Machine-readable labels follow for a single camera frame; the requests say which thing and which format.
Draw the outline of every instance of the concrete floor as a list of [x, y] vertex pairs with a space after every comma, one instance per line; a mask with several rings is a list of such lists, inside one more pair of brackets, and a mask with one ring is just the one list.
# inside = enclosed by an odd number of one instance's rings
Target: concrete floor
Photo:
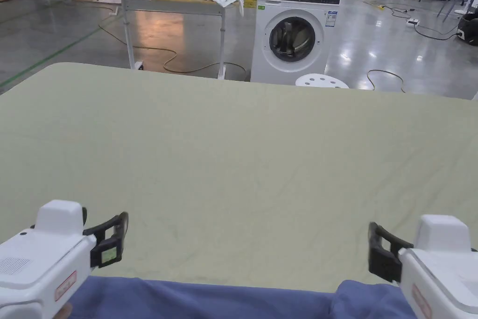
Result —
[[[415, 8], [421, 24], [446, 32], [458, 19], [444, 24], [436, 13], [437, 0], [380, 0]], [[0, 3], [0, 93], [56, 62], [82, 62], [127, 67], [126, 46], [98, 27], [109, 9], [92, 4], [58, 0], [12, 0]], [[218, 61], [220, 18], [137, 12], [131, 17], [134, 44], [163, 47], [178, 53], [168, 64], [176, 71], [190, 71]], [[102, 22], [106, 29], [124, 39], [121, 18]], [[225, 59], [251, 68], [255, 9], [245, 9], [244, 18], [231, 11], [227, 16]], [[405, 91], [471, 99], [478, 92], [478, 51], [459, 39], [427, 39], [406, 27], [403, 19], [391, 16], [363, 0], [342, 0], [336, 24], [336, 39], [330, 50], [326, 74], [352, 88], [371, 89], [366, 78], [370, 69], [383, 69], [401, 76]], [[422, 32], [434, 36], [432, 32]], [[135, 49], [137, 59], [149, 71], [165, 72], [170, 52]], [[215, 77], [213, 65], [194, 76]], [[227, 66], [226, 78], [243, 80], [243, 69]], [[371, 75], [377, 90], [399, 92], [400, 80], [388, 75]]]

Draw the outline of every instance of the stool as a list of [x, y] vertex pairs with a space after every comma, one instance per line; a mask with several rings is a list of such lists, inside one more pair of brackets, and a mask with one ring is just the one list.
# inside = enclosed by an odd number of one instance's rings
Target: stool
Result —
[[322, 74], [308, 74], [301, 76], [295, 81], [295, 85], [310, 87], [349, 88], [344, 82], [333, 78], [332, 76]]

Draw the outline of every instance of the blue fabric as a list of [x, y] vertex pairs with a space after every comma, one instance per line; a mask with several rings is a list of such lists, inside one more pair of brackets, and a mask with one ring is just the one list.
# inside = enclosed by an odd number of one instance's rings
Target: blue fabric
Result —
[[91, 276], [71, 319], [415, 319], [399, 288], [345, 281], [335, 294]]

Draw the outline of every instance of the metal table frame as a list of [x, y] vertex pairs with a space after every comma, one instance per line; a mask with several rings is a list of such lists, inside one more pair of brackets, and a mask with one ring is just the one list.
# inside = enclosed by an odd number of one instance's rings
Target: metal table frame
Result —
[[130, 68], [132, 70], [139, 70], [143, 68], [142, 61], [135, 61], [133, 53], [133, 44], [130, 34], [130, 21], [128, 20], [128, 12], [130, 11], [144, 11], [144, 12], [158, 12], [158, 13], [177, 13], [177, 14], [197, 14], [197, 15], [213, 15], [220, 16], [221, 23], [221, 49], [219, 58], [219, 73], [218, 79], [224, 80], [225, 65], [224, 65], [224, 35], [225, 35], [225, 11], [229, 7], [222, 7], [215, 2], [198, 3], [185, 2], [174, 0], [121, 0], [121, 6], [124, 14], [124, 31], [126, 34], [127, 54], [130, 59]]

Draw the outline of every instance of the washing machine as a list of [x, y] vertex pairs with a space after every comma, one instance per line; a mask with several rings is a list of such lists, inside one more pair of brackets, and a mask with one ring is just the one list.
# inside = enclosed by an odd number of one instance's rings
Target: washing machine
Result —
[[323, 74], [340, 0], [257, 0], [251, 82], [295, 85]]

